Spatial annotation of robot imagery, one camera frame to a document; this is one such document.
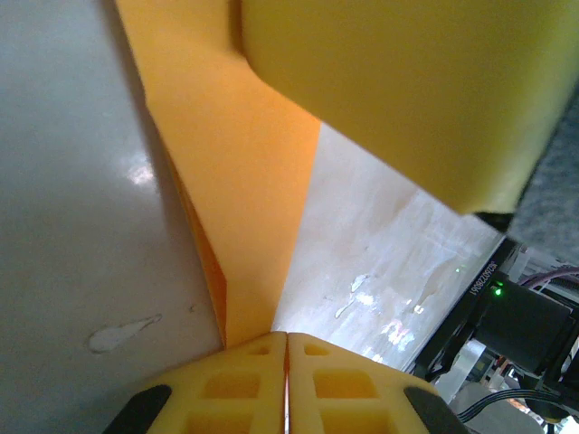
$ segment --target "gray floor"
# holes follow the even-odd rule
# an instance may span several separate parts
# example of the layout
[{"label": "gray floor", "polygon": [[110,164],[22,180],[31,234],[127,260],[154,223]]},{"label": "gray floor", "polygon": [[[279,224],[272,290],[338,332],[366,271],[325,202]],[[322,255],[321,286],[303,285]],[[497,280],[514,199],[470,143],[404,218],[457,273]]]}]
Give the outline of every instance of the gray floor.
[{"label": "gray floor", "polygon": [[[112,2],[0,3],[2,432],[101,432],[220,347],[142,102]],[[324,127],[275,328],[403,367],[497,239]]]}]

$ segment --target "yellow foam block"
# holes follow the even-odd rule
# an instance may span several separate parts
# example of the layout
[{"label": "yellow foam block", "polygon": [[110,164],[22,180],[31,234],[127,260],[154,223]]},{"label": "yellow foam block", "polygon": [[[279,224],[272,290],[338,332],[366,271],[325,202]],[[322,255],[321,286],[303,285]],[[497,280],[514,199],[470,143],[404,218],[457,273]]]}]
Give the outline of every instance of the yellow foam block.
[{"label": "yellow foam block", "polygon": [[428,434],[404,395],[429,383],[310,335],[289,334],[292,434]]},{"label": "yellow foam block", "polygon": [[255,76],[239,2],[118,0],[226,345],[267,333],[297,239],[319,121]]},{"label": "yellow foam block", "polygon": [[576,0],[242,0],[258,75],[458,212],[511,212],[579,78]]},{"label": "yellow foam block", "polygon": [[161,375],[171,395],[147,434],[281,434],[285,357],[272,333]]}]

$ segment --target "yellow sponge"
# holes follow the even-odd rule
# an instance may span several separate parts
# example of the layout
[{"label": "yellow sponge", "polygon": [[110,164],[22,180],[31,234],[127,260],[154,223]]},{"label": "yellow sponge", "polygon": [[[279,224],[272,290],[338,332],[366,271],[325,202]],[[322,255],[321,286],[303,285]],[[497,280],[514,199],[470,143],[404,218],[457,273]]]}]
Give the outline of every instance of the yellow sponge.
[{"label": "yellow sponge", "polygon": [[429,383],[310,335],[288,346],[292,434],[428,434],[404,389]]},{"label": "yellow sponge", "polygon": [[272,333],[161,375],[171,395],[147,434],[281,434],[286,334]]},{"label": "yellow sponge", "polygon": [[242,0],[273,88],[457,212],[511,212],[579,78],[576,0]]}]

